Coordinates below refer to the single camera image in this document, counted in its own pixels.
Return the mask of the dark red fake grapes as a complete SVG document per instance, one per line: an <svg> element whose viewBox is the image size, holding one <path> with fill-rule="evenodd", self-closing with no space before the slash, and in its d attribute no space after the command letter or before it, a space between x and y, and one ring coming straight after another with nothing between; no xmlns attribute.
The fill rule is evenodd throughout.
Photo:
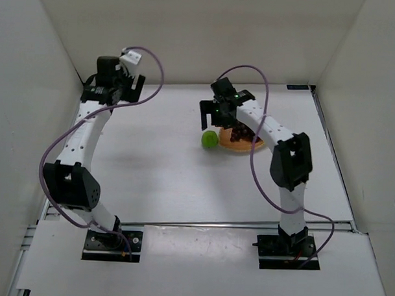
<svg viewBox="0 0 395 296"><path fill-rule="evenodd" d="M243 123L239 123L236 125L230 133L230 141L231 142L239 142L244 140L245 142L251 142L254 138L254 132L252 129L247 127Z"/></svg>

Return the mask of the green fake fruit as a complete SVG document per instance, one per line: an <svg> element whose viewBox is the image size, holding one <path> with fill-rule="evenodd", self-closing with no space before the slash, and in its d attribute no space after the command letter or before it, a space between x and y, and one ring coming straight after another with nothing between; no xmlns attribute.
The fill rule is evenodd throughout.
<svg viewBox="0 0 395 296"><path fill-rule="evenodd" d="M213 130L206 130L202 133L201 143L203 148L211 149L218 146L219 139L217 133Z"/></svg>

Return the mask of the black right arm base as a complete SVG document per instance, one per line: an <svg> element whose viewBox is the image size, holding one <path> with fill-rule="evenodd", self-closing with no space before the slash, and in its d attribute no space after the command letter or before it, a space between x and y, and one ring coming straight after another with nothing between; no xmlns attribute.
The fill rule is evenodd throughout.
<svg viewBox="0 0 395 296"><path fill-rule="evenodd" d="M259 234L252 246L257 248L260 269L320 270L316 256L303 265L316 251L313 236L308 236L303 242L289 248L278 235Z"/></svg>

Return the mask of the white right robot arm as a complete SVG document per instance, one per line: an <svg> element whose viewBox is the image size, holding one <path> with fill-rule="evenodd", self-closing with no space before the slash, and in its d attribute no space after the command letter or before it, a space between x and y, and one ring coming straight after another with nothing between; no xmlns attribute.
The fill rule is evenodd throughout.
<svg viewBox="0 0 395 296"><path fill-rule="evenodd" d="M207 116L215 127L232 129L243 123L270 149L269 173L280 191L278 234L291 248L308 236L304 219L304 192L313 163L309 137L296 134L268 116L247 90L238 92L227 77L211 84L213 99L200 102L202 130Z"/></svg>

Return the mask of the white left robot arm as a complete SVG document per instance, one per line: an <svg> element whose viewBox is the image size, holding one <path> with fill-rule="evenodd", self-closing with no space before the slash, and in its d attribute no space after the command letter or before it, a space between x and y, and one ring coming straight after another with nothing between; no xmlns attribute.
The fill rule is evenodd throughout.
<svg viewBox="0 0 395 296"><path fill-rule="evenodd" d="M91 174L93 153L102 129L112 115L112 105L136 103L144 80L136 77L141 54L100 56L97 72L84 84L75 118L78 128L68 136L55 162L43 165L47 189L56 204L84 220L95 232L120 232L119 218L101 203L101 188Z"/></svg>

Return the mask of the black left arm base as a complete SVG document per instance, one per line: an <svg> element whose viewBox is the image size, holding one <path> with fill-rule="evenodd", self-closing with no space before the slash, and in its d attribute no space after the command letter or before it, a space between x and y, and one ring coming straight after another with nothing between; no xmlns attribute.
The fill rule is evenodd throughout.
<svg viewBox="0 0 395 296"><path fill-rule="evenodd" d="M124 238L113 234L88 230L82 250L82 260L103 262L138 263L141 259L143 227L122 227L122 233L129 242L132 254Z"/></svg>

